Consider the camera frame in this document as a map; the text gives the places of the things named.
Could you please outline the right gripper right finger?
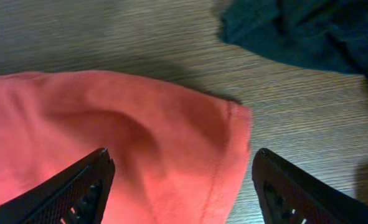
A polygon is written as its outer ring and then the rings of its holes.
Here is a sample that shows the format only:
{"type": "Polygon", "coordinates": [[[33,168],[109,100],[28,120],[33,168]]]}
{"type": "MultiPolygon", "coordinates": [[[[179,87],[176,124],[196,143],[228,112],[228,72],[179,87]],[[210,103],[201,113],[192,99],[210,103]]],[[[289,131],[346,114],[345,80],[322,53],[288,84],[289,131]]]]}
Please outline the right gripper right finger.
{"type": "Polygon", "coordinates": [[[253,158],[252,180],[267,224],[368,223],[368,205],[267,148],[259,149],[253,158]]]}

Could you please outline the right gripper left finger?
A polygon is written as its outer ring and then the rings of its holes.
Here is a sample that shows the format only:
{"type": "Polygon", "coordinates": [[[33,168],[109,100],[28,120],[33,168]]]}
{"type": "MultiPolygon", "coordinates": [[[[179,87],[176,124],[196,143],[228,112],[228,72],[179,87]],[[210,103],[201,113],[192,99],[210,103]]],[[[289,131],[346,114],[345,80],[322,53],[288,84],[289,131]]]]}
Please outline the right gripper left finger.
{"type": "Polygon", "coordinates": [[[115,164],[101,148],[32,190],[0,205],[0,224],[100,224],[115,164]]]}

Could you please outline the orange FRAM t-shirt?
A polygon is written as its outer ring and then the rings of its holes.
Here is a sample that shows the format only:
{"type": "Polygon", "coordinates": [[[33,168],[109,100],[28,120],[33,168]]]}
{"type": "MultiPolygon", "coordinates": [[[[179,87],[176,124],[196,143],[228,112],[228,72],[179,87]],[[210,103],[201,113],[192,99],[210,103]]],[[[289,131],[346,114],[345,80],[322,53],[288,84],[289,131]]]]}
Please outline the orange FRAM t-shirt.
{"type": "Polygon", "coordinates": [[[104,223],[225,223],[250,120],[233,101],[134,75],[0,76],[0,205],[107,148],[116,172],[104,223]]]}

